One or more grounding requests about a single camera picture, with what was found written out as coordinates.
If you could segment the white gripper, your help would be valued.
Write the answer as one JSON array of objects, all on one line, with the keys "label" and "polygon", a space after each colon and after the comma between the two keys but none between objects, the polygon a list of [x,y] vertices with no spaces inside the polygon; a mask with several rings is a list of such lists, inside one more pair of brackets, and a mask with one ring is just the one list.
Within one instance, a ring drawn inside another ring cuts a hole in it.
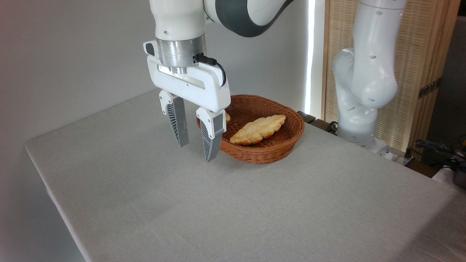
[{"label": "white gripper", "polygon": [[162,90],[159,93],[162,113],[167,115],[179,147],[189,143],[184,99],[200,106],[196,115],[206,162],[216,158],[226,132],[226,109],[231,103],[229,85],[223,85],[220,68],[198,63],[188,67],[186,73],[175,73],[162,64],[158,57],[156,41],[147,41],[143,49],[147,56],[150,78]]}]

